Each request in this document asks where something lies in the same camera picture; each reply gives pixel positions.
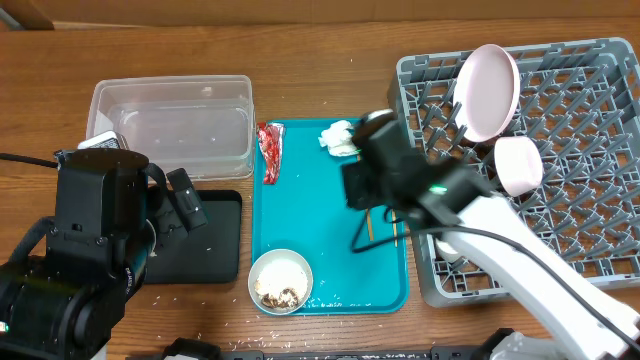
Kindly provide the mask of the wooden chopstick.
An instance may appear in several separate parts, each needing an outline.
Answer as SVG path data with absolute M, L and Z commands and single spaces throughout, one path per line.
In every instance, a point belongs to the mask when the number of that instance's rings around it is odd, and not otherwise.
M 365 226 L 366 226 L 366 229 L 367 229 L 366 232 L 367 232 L 368 241 L 370 243 L 372 243 L 374 241 L 374 239 L 375 239 L 375 236 L 374 236 L 374 232 L 373 232 L 372 218 L 371 218 L 370 209 L 366 209 L 365 210 L 364 223 L 365 223 Z
M 398 218 L 396 216 L 396 213 L 394 210 L 391 211 L 391 220 L 392 220 L 392 228 L 393 228 L 393 236 L 394 238 L 396 236 L 398 236 Z M 398 247 L 398 240 L 394 240 L 394 246 L 397 248 Z

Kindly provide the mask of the white cup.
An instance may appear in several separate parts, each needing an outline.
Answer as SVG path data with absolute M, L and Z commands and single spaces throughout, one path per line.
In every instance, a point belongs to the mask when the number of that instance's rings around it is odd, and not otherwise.
M 441 241 L 439 239 L 434 240 L 435 248 L 439 256 L 448 263 L 454 263 L 458 261 L 462 255 L 455 250 L 449 243 Z

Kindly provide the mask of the pink white bowl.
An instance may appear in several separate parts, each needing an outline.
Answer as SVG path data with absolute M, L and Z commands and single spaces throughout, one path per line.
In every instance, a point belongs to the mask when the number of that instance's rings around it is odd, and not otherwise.
M 494 147 L 499 181 L 512 197 L 540 186 L 544 166 L 536 144 L 526 136 L 501 137 Z

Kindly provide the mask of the large white plate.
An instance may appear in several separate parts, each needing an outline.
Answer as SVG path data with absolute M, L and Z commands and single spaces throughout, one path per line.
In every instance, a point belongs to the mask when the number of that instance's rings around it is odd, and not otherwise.
M 509 124 L 520 94 L 519 70 L 512 56 L 495 44 L 482 45 L 464 61 L 456 79 L 453 103 L 464 137 L 480 143 L 502 133 Z

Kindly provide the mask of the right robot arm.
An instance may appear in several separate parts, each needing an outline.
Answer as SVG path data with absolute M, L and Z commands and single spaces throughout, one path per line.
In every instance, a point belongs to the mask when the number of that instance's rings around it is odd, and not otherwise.
M 342 168 L 348 207 L 386 206 L 410 227 L 449 244 L 491 275 L 550 333 L 500 328 L 475 359 L 636 359 L 639 314 L 573 270 L 476 171 L 448 158 L 430 163 L 409 144 L 391 109 L 363 115 Z

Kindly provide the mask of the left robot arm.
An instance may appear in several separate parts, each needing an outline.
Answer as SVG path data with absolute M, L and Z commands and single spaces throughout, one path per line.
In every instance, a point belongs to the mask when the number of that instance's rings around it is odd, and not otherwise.
M 4 359 L 99 359 L 147 261 L 207 224 L 182 168 L 137 152 L 60 151 L 55 213 L 1 267 Z

